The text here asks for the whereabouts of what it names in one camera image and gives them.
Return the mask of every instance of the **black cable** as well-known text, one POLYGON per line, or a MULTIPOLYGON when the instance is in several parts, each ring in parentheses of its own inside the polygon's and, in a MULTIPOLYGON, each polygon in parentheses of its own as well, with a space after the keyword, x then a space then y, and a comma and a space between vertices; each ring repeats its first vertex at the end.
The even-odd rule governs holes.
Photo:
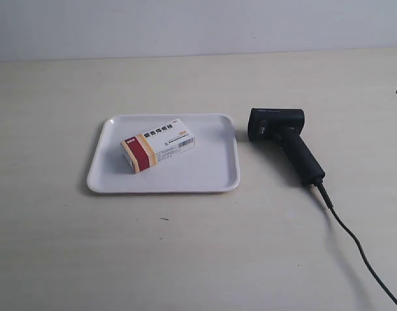
POLYGON ((352 239, 354 240, 355 244, 357 245, 357 248, 360 251, 361 258, 365 262, 365 265, 366 265, 367 269, 373 275, 373 278, 377 281, 377 283, 379 283, 381 288, 385 291, 385 293, 393 300, 393 302, 397 306, 397 298, 386 287, 385 283, 383 283, 383 281, 379 278, 377 273, 374 271, 374 269, 372 268, 372 266, 368 262, 368 259, 366 257, 365 251, 363 250, 363 247, 361 246, 359 239, 354 235, 354 233, 352 233, 352 231, 349 228, 347 228, 347 226, 344 224, 344 222, 341 221, 341 219, 338 217, 337 213, 334 211, 334 206, 333 206, 333 204, 332 204, 332 202, 330 200, 330 197, 327 194, 326 189, 324 188, 324 185, 322 184, 322 181, 319 181, 319 182, 315 183, 315 186, 320 191, 321 196, 324 198, 324 201, 326 202, 327 207, 330 209, 330 211, 331 211, 332 215, 334 216, 334 218, 336 219, 336 221, 348 233, 348 235, 350 235, 352 237, 352 239))

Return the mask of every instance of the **red stripe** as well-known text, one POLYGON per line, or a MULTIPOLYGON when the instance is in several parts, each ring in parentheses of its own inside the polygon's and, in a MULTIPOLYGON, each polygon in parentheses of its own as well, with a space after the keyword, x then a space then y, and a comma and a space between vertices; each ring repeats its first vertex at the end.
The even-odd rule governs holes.
POLYGON ((128 145, 129 149, 131 149, 132 153, 134 154, 135 158, 138 161, 139 171, 141 172, 142 170, 149 168, 148 155, 145 152, 144 148, 142 148, 138 139, 136 137, 131 137, 125 139, 125 142, 128 145))

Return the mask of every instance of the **white tray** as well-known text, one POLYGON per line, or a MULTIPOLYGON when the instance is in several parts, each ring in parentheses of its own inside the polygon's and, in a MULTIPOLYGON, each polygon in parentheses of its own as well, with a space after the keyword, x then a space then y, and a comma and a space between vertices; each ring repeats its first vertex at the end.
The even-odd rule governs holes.
POLYGON ((104 123, 88 187, 98 193, 225 192, 236 188, 239 180, 235 130, 229 116, 117 115, 104 123), (176 118, 193 132, 196 147, 132 173, 119 143, 176 118))

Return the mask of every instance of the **barcode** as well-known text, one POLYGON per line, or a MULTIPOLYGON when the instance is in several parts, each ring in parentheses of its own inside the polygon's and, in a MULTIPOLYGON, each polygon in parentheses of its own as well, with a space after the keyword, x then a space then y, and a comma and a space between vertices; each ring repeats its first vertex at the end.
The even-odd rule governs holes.
POLYGON ((186 140, 186 141, 183 141, 182 143, 179 143, 179 144, 178 144, 178 147, 179 147, 179 148, 184 147, 184 146, 187 145, 187 144, 191 144, 193 141, 194 141, 194 137, 192 137, 192 138, 190 138, 190 139, 188 139, 188 140, 186 140))

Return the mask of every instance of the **table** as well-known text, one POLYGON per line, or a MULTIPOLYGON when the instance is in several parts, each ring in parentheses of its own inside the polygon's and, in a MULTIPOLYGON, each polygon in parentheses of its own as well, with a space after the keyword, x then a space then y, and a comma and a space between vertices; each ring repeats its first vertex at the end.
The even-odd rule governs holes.
POLYGON ((335 209, 397 295, 397 48, 0 63, 0 310, 395 310, 251 107, 303 108, 335 209), (225 194, 98 196, 101 124, 231 115, 225 194))

